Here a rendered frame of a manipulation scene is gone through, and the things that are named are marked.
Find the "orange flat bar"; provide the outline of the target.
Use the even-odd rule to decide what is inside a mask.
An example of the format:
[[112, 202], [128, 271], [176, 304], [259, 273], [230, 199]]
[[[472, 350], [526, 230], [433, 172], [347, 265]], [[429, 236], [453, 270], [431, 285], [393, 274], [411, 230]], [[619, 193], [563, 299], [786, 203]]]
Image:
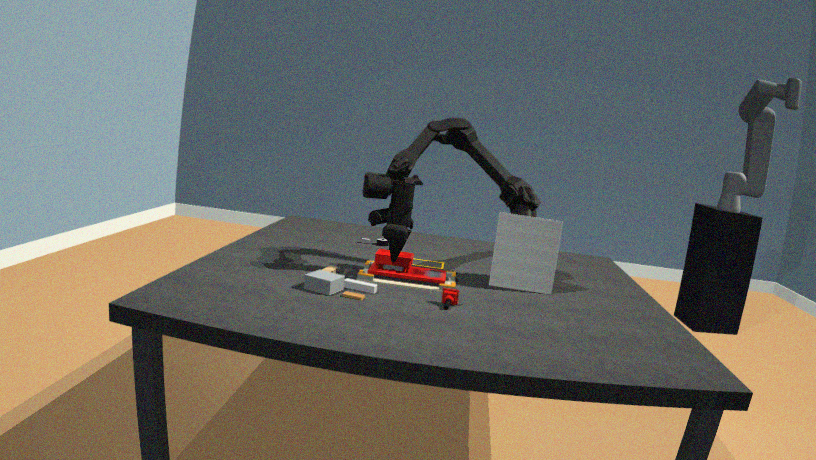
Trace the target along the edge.
[[352, 298], [352, 299], [357, 299], [357, 300], [362, 300], [364, 298], [364, 296], [365, 295], [363, 295], [363, 294], [358, 294], [358, 293], [349, 292], [349, 291], [346, 291], [346, 292], [344, 292], [342, 294], [342, 297], [347, 297], [347, 298]]

